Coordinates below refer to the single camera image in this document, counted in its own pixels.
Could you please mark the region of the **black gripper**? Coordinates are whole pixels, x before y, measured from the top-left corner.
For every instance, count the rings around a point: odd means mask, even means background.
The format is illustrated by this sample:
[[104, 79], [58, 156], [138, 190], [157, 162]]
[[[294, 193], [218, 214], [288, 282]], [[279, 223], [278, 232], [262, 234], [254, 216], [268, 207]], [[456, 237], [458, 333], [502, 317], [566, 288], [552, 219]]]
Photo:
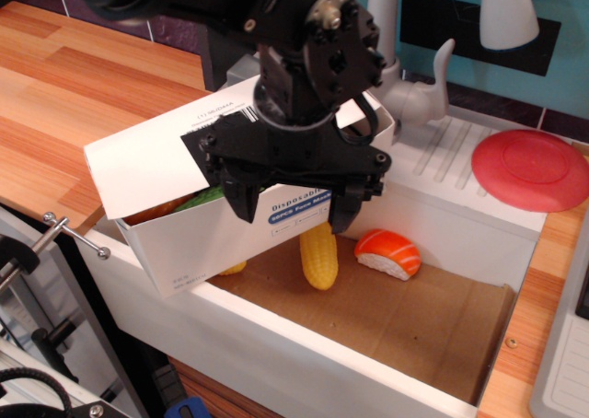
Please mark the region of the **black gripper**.
[[275, 184], [332, 190], [329, 224], [346, 231], [363, 201], [379, 196], [391, 166], [373, 146], [376, 120], [339, 128], [336, 120], [305, 128], [251, 120], [237, 111], [181, 136], [206, 180], [223, 189], [235, 215], [252, 223], [261, 189]]

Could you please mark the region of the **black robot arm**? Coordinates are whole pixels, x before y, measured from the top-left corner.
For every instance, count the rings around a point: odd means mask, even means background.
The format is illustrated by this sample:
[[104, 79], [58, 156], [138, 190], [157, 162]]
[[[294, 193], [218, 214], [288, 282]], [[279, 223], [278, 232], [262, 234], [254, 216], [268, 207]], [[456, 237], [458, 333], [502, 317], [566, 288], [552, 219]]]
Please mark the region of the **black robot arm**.
[[202, 23], [256, 46], [257, 120], [240, 112], [184, 137], [203, 176], [252, 222], [275, 184], [331, 193], [329, 223], [345, 231], [381, 194], [390, 156], [373, 146], [378, 119], [365, 91], [382, 82], [379, 31], [356, 0], [83, 0], [97, 15]]

